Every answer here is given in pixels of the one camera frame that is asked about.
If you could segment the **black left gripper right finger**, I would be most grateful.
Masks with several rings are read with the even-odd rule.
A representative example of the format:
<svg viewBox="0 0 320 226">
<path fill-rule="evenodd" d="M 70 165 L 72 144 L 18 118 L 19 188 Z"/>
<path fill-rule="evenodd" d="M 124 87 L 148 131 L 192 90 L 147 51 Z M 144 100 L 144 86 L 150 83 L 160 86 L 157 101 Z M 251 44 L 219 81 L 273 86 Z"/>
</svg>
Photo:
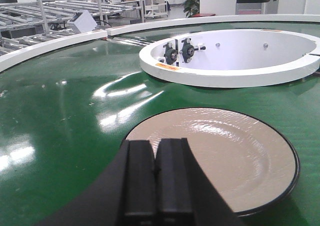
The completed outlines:
<svg viewBox="0 0 320 226">
<path fill-rule="evenodd" d="M 159 225 L 192 226 L 194 215 L 183 141 L 178 138 L 161 139 L 157 148 L 155 166 Z"/>
</svg>

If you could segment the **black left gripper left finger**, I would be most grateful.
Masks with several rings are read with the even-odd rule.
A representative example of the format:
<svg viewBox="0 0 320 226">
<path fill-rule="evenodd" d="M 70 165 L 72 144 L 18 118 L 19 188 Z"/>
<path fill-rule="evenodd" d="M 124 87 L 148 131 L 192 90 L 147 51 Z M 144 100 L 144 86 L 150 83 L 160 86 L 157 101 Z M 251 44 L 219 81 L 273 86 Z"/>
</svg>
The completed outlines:
<svg viewBox="0 0 320 226">
<path fill-rule="evenodd" d="M 157 214 L 155 157 L 148 140 L 125 140 L 128 149 L 120 226 L 153 226 Z"/>
</svg>

